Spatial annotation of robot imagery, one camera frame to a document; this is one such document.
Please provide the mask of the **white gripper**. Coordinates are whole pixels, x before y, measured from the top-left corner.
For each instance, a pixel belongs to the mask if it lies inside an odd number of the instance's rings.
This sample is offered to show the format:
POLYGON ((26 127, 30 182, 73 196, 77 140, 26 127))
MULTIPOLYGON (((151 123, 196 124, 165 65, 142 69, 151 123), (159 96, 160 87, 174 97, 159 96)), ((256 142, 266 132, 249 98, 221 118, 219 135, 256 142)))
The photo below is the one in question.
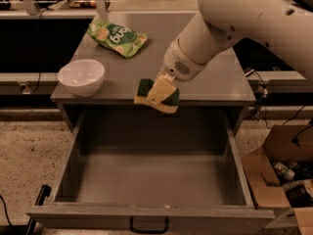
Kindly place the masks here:
POLYGON ((146 100, 152 105, 160 104, 176 92, 175 79, 190 81, 204 68, 205 65, 195 63, 183 53, 179 39, 176 38, 164 54, 163 65, 158 73, 158 78, 148 92, 146 100))

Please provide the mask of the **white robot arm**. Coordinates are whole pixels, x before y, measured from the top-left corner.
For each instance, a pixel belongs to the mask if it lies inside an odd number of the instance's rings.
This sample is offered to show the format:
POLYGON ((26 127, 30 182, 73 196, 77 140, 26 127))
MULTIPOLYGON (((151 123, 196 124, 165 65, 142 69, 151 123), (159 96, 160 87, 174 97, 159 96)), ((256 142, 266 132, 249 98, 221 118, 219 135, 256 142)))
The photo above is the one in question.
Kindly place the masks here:
POLYGON ((165 53, 146 100, 156 106, 216 55, 243 38, 266 47, 307 79, 313 78, 313 15, 285 0, 198 0, 199 11, 165 53))

